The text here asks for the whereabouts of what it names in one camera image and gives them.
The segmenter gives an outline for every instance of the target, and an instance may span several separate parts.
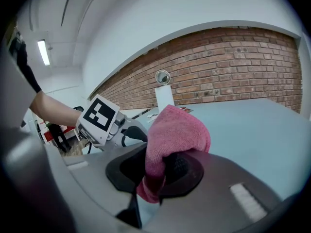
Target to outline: red object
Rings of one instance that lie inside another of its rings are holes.
[[[67,132],[73,130],[74,128],[75,128],[75,127],[67,126],[66,130],[64,130],[63,133],[65,134],[65,133],[67,133]],[[51,140],[53,140],[53,136],[52,136],[52,134],[51,134],[50,131],[45,132],[45,133],[44,133],[44,137],[45,137],[45,139],[46,139],[48,142],[51,141]]]
[[[146,202],[158,203],[158,193],[165,183],[163,157],[190,149],[208,152],[209,147],[209,132],[199,119],[175,106],[166,106],[148,130],[146,172],[137,194]]]

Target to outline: fluorescent light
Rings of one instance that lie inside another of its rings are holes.
[[[40,50],[40,54],[42,56],[43,62],[46,66],[50,65],[50,61],[49,61],[49,57],[48,57],[48,53],[47,53],[47,48],[45,46],[45,41],[38,41],[38,46],[39,46],[39,50]]]

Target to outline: pink cloth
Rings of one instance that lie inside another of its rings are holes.
[[[190,149],[208,152],[209,147],[210,136],[205,125],[189,113],[168,105],[148,131],[146,173],[136,189],[137,194],[147,202],[158,203],[158,194],[165,183],[163,157]]]

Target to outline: black sleeve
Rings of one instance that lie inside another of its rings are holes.
[[[41,91],[41,87],[38,85],[37,80],[35,79],[34,73],[31,70],[30,66],[27,65],[27,52],[26,44],[23,42],[17,52],[17,65],[22,72],[22,74],[27,79],[28,83],[32,86],[36,93]]]

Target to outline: round mirror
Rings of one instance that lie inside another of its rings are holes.
[[[159,84],[168,84],[171,80],[170,74],[165,70],[156,72],[155,79]]]

